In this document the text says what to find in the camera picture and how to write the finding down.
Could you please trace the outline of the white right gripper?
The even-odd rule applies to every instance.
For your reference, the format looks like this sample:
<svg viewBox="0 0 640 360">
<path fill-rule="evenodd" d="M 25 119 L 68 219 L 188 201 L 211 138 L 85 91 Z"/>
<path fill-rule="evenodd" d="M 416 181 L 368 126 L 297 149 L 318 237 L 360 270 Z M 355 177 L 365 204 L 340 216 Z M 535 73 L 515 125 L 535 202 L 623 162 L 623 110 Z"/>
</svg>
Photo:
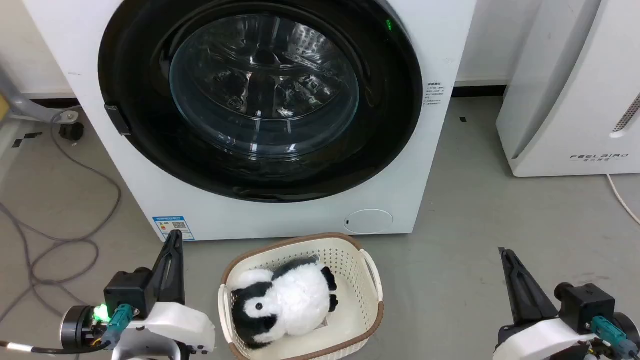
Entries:
<svg viewBox="0 0 640 360">
<path fill-rule="evenodd" d="M 558 310 L 516 253 L 498 247 L 513 325 L 498 331 L 494 360 L 596 360 L 594 333 L 580 334 L 557 318 Z"/>
</svg>

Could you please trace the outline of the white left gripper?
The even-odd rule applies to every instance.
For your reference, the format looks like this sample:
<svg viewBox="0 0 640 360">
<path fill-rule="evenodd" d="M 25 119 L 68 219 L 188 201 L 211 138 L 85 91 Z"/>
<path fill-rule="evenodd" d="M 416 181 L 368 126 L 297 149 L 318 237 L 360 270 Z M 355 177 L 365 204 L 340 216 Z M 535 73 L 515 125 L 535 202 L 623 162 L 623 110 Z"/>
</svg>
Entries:
<svg viewBox="0 0 640 360">
<path fill-rule="evenodd" d="M 151 289 L 156 303 L 143 320 L 133 320 L 114 347 L 112 360 L 188 360 L 210 354 L 216 328 L 206 313 L 185 306 L 183 233 L 167 235 L 153 266 Z"/>
</svg>

